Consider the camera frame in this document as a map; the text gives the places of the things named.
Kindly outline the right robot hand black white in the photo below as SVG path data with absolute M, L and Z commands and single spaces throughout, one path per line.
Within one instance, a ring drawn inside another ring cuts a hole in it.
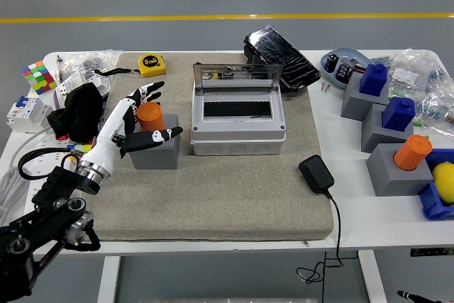
M 413 294 L 413 293 L 406 292 L 403 290 L 398 290 L 397 294 L 400 297 L 402 297 L 410 302 L 413 302 L 413 303 L 443 303 L 443 301 L 440 301 L 440 300 L 432 300 L 432 299 L 423 297 L 421 295 Z

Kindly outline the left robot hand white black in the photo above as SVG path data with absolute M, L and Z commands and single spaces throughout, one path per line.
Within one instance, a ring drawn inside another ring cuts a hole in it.
M 128 152 L 154 148 L 175 138 L 183 129 L 179 126 L 163 130 L 135 132 L 138 108 L 160 97 L 163 81 L 146 84 L 120 100 L 104 122 L 95 146 L 79 162 L 77 174 L 85 177 L 110 177 L 114 164 Z

